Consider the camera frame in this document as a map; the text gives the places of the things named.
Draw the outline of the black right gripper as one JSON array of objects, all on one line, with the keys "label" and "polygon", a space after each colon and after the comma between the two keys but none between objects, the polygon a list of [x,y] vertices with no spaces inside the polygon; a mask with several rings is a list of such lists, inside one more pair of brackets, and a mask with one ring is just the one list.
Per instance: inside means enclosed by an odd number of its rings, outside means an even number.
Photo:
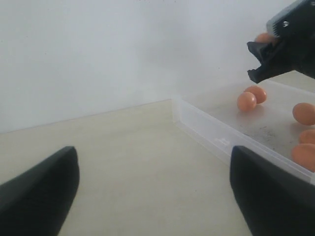
[{"label": "black right gripper", "polygon": [[248,70],[254,83],[297,71],[310,78],[315,77],[315,34],[279,39],[277,43],[248,42],[248,50],[261,66]]}]

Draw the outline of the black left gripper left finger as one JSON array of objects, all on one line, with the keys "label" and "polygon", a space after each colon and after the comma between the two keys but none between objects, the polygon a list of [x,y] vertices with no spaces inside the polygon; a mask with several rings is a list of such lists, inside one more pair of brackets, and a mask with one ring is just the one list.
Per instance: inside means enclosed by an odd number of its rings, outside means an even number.
[{"label": "black left gripper left finger", "polygon": [[75,147],[64,147],[1,184],[2,236],[56,236],[79,186]]}]

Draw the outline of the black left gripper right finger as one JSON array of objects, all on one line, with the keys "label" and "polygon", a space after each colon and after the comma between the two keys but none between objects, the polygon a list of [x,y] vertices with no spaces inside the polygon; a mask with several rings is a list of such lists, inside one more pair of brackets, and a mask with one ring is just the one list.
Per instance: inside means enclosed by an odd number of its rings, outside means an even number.
[{"label": "black left gripper right finger", "polygon": [[231,153],[230,185],[254,236],[313,236],[315,187],[244,146]]}]

